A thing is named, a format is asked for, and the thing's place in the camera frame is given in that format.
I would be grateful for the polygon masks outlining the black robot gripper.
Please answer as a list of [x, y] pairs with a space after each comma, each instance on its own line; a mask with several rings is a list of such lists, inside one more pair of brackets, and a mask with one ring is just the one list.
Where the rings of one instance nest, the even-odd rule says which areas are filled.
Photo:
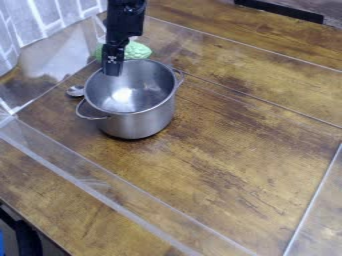
[[108, 0], [105, 43], [101, 49], [101, 67], [107, 76], [121, 74], [124, 48], [131, 37], [143, 34], [147, 0]]

